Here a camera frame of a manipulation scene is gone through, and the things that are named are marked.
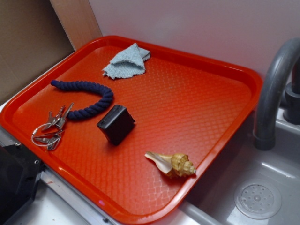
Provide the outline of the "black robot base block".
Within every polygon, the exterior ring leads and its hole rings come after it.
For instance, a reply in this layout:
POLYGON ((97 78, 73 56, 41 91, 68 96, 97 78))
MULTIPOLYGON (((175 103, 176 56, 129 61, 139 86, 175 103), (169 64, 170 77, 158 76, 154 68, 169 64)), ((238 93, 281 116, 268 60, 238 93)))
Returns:
POLYGON ((8 225, 36 196, 42 160, 25 145, 0 148, 0 223, 8 225))

